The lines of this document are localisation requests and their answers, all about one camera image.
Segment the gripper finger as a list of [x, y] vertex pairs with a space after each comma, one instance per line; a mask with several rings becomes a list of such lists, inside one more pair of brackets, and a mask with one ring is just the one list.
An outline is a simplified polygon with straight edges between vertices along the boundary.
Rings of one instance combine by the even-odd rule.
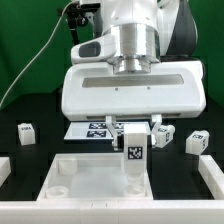
[[119, 135], [115, 129], [116, 117], [107, 116], [105, 119], [107, 129], [109, 130], [111, 136], [113, 137], [112, 146], [115, 151], [122, 151], [124, 149], [124, 136]]
[[153, 114], [151, 116], [151, 137], [152, 137], [152, 146], [156, 146], [156, 133], [162, 124], [162, 115]]

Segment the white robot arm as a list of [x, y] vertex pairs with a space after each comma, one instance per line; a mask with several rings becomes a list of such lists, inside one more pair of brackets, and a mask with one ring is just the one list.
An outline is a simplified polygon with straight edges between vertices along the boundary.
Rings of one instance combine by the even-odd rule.
[[75, 0], [75, 26], [94, 37], [76, 43], [61, 108], [73, 123], [102, 121], [115, 149], [119, 121], [147, 120], [155, 134], [165, 118], [191, 118], [205, 108], [203, 65], [191, 57], [197, 28], [188, 0]]

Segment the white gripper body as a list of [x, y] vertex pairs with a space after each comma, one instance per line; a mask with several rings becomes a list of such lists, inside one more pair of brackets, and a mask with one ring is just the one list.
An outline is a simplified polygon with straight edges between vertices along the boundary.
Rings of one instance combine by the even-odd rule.
[[106, 63], [72, 66], [65, 76], [61, 108], [71, 121], [197, 117], [206, 106], [199, 61], [153, 64], [145, 74], [116, 75]]

